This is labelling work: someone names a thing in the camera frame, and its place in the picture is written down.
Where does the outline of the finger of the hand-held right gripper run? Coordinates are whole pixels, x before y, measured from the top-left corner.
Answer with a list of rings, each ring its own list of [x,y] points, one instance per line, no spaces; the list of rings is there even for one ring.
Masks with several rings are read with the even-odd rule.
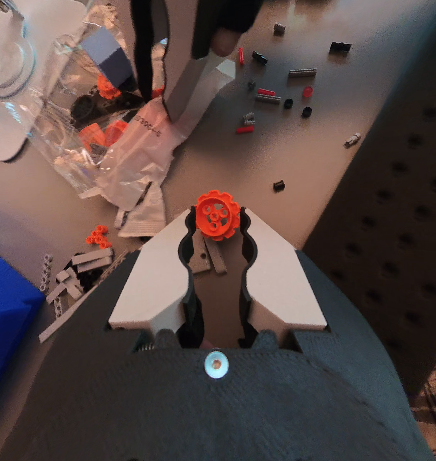
[[[131,0],[134,29],[134,66],[144,101],[152,99],[152,48],[168,37],[168,17],[163,0]]]
[[[236,64],[212,51],[196,60],[176,47],[166,48],[163,56],[165,87],[162,101],[172,123],[180,120],[193,100],[196,89],[213,71],[222,72],[227,78],[234,80]]]

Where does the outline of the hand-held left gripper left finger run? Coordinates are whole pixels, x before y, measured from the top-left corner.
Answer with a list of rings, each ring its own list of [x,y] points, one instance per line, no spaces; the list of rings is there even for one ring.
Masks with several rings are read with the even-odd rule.
[[[202,305],[188,263],[194,254],[192,206],[145,243],[108,319],[113,330],[171,330],[184,348],[204,339]]]

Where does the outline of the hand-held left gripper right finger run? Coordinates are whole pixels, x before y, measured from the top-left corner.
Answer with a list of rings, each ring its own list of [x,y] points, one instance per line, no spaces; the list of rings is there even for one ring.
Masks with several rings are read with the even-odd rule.
[[[309,283],[296,248],[249,208],[242,207],[240,232],[246,266],[239,293],[239,316],[250,348],[265,330],[279,346],[291,331],[324,331],[327,320]]]

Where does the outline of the blue foam cube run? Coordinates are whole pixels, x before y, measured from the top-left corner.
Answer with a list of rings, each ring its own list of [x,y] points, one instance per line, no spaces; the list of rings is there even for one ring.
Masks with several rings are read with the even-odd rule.
[[[98,27],[80,45],[113,87],[123,87],[134,76],[127,55],[105,27]]]

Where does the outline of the white label parts bag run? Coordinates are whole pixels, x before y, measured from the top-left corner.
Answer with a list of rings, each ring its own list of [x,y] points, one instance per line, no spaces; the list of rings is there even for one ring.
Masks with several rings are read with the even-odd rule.
[[[119,140],[109,147],[95,180],[99,193],[128,212],[119,237],[152,237],[166,225],[161,184],[174,149],[194,130],[201,116],[186,111],[171,123],[158,97],[142,107]]]

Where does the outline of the orange gear wheel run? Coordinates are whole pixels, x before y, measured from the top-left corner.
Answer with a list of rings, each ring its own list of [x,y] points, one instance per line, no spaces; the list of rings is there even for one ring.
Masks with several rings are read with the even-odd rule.
[[[198,197],[196,227],[210,240],[230,239],[240,226],[240,206],[230,193],[211,190]]]

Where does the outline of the flat grey plate with holes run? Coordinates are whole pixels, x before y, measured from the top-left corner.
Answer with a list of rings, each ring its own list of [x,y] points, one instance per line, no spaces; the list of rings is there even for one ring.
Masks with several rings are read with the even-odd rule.
[[[200,274],[211,270],[211,261],[208,255],[203,235],[196,230],[192,237],[193,255],[188,263],[193,275]]]

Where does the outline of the orange pin connector cluster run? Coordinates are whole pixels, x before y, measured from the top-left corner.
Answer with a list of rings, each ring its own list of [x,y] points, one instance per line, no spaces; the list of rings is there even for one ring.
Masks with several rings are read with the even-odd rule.
[[[88,245],[98,245],[99,249],[109,249],[112,243],[107,238],[109,228],[103,224],[95,227],[95,229],[86,237],[85,243]]]

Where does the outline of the short grey beam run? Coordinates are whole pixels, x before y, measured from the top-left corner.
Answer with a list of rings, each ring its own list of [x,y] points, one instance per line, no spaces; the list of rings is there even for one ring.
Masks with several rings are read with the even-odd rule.
[[[224,275],[227,273],[227,267],[225,265],[220,246],[218,242],[215,240],[209,238],[209,237],[203,237],[205,247],[208,251],[210,260],[213,264],[213,267],[215,268],[215,272],[218,275]]]

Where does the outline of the large clear warning bag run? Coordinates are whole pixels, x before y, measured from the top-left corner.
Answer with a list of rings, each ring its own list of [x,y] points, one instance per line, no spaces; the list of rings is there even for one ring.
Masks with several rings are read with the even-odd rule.
[[[29,118],[37,116],[31,142],[79,195],[114,203],[160,189],[173,159],[162,169],[154,160],[131,165],[124,151],[114,152],[144,101],[133,76],[120,89],[111,86],[82,43],[109,34],[125,53],[117,15],[112,3],[93,5],[77,32],[54,40],[39,83],[27,93]]]

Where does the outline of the black perforated pad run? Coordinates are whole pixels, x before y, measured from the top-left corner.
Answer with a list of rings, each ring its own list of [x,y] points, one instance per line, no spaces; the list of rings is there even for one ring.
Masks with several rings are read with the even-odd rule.
[[[436,16],[303,251],[416,396],[436,362]]]

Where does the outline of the white booklet stand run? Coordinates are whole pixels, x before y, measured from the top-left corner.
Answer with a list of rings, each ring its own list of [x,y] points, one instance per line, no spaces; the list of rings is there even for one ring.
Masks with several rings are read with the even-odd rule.
[[[22,149],[40,113],[49,53],[61,36],[78,36],[90,1],[0,1],[0,162]]]

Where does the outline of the long blue plastic bin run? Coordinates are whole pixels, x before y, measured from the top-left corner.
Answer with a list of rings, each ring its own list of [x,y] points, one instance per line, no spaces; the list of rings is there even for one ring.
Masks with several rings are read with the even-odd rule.
[[[0,257],[0,381],[44,294]]]

